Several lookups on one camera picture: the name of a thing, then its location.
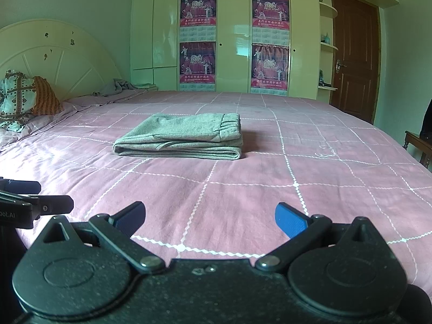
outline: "orange striped fabric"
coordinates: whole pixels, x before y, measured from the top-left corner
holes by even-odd
[[[33,77],[36,86],[36,104],[32,108],[35,116],[60,113],[63,108],[50,84],[42,77]]]

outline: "wooden stool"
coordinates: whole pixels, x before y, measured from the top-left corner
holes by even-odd
[[[422,151],[422,158],[420,158],[420,163],[426,168],[429,166],[429,161],[432,157],[432,145],[420,139],[420,137],[411,132],[405,132],[405,145],[404,149],[408,148],[408,144],[414,145],[420,151]]]

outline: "door handle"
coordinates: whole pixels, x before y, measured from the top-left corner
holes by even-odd
[[[346,64],[343,64],[343,63],[340,61],[340,59],[338,59],[338,60],[336,61],[336,73],[339,73],[339,72],[340,72],[340,68],[341,68],[341,66],[342,66],[342,67],[346,67]]]

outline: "brown wooden door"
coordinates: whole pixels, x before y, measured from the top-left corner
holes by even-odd
[[[358,0],[333,0],[334,87],[330,104],[366,122],[373,122],[379,62],[377,7]]]

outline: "book stack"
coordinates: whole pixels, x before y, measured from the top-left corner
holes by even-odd
[[[139,89],[145,89],[147,91],[157,91],[158,87],[154,84],[150,84],[150,83],[145,83],[145,84],[133,84],[134,86],[136,86]]]

